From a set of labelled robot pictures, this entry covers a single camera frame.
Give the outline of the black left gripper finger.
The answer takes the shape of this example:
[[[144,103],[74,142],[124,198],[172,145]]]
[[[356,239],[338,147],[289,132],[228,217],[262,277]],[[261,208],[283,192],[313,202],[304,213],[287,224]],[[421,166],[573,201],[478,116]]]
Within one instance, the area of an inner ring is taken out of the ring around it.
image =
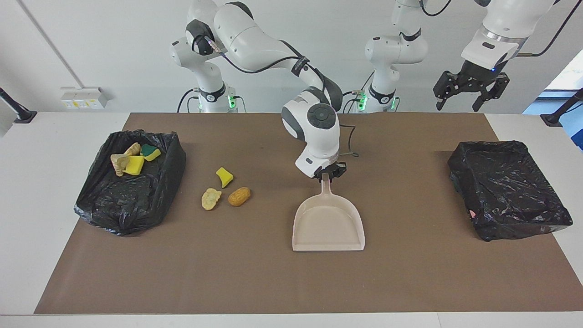
[[[478,89],[480,95],[472,105],[473,111],[478,112],[481,109],[481,106],[483,106],[483,104],[489,100],[499,99],[509,82],[510,79],[508,75],[498,75],[493,80],[493,85],[490,89],[487,89],[485,83],[481,83]]]
[[[463,81],[460,80],[460,77],[463,77],[460,72],[452,73],[450,71],[444,71],[437,80],[433,87],[433,93],[437,98],[435,106],[438,111],[443,109],[447,99],[460,94],[460,83]]]

